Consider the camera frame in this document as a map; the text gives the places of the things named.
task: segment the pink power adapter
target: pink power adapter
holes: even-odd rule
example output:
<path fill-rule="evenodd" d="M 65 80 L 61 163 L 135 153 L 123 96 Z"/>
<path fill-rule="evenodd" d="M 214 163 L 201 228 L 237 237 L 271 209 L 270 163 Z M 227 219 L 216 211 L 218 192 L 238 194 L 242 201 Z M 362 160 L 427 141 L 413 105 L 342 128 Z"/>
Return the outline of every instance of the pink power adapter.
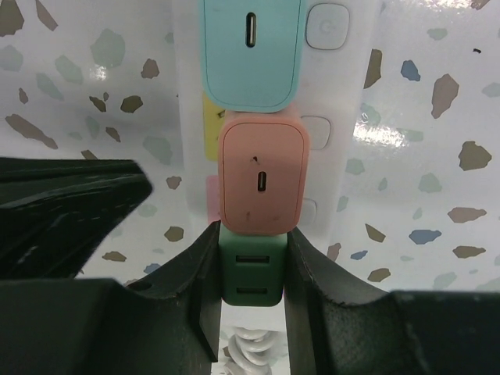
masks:
<path fill-rule="evenodd" d="M 219 136 L 220 218 L 236 234 L 273 236 L 300 219 L 309 135 L 292 104 L 275 113 L 226 111 Z"/>

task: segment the teal power adapter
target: teal power adapter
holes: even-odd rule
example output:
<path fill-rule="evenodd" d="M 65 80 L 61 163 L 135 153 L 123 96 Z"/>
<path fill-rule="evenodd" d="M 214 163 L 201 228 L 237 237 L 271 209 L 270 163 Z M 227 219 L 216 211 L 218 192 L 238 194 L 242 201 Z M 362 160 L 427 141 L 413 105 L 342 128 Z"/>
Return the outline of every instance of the teal power adapter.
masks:
<path fill-rule="evenodd" d="M 274 113 L 298 88 L 306 0 L 199 0 L 207 96 L 237 112 Z"/>

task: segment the blue speckle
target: blue speckle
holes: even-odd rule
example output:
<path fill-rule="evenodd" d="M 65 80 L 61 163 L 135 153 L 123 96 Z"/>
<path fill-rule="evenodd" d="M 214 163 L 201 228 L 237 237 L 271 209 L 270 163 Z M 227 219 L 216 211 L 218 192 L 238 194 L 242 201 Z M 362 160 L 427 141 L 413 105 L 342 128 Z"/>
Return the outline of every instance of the blue speckle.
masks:
<path fill-rule="evenodd" d="M 415 63 L 412 60 L 406 60 L 401 68 L 401 75 L 409 80 L 416 80 L 420 82 L 419 70 L 416 68 Z"/>
<path fill-rule="evenodd" d="M 151 263 L 144 268 L 144 273 L 150 274 L 151 272 L 155 272 L 159 267 L 161 266 L 158 263 Z"/>
<path fill-rule="evenodd" d="M 363 250 L 362 252 L 355 252 L 354 254 L 351 255 L 351 259 L 361 260 L 366 256 L 366 254 L 368 254 L 368 250 Z"/>
<path fill-rule="evenodd" d="M 409 235 L 409 238 L 417 245 L 425 245 L 427 242 L 432 242 L 441 235 L 442 233 L 439 230 L 422 229 L 422 230 L 414 230 Z"/>

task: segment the power button icon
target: power button icon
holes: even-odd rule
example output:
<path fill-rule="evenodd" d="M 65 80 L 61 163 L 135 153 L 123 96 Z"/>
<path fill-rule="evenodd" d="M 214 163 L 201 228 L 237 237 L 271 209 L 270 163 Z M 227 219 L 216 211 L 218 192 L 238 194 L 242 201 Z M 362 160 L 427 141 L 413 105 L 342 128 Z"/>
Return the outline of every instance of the power button icon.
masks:
<path fill-rule="evenodd" d="M 319 4 L 309 12 L 307 43 L 317 49 L 338 49 L 347 38 L 349 11 L 342 5 Z"/>

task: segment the green power adapter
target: green power adapter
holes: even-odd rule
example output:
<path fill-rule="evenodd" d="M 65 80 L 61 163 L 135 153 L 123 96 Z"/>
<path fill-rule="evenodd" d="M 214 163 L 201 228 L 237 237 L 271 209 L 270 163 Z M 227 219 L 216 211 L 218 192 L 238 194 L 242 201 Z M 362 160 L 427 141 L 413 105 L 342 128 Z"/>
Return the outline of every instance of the green power adapter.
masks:
<path fill-rule="evenodd" d="M 270 307 L 283 297 L 286 234 L 242 236 L 220 225 L 223 300 L 233 306 Z"/>

